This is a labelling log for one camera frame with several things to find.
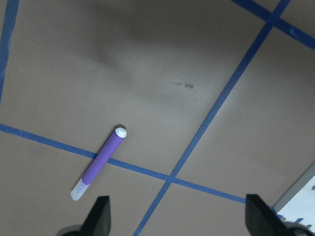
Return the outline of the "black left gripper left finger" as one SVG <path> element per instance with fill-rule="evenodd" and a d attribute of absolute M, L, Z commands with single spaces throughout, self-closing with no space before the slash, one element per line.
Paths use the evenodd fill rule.
<path fill-rule="evenodd" d="M 80 228 L 80 236 L 108 236 L 111 230 L 111 207 L 109 196 L 97 198 Z"/>

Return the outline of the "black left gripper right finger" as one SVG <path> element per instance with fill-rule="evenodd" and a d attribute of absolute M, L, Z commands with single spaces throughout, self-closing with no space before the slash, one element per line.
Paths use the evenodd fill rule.
<path fill-rule="evenodd" d="M 257 194 L 246 195 L 245 224 L 251 236 L 289 236 L 290 231 Z"/>

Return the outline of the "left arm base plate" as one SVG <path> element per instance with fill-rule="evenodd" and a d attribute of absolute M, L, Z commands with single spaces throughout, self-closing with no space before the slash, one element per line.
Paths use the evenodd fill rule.
<path fill-rule="evenodd" d="M 315 231 L 315 165 L 312 164 L 273 206 L 284 222 L 301 224 Z"/>

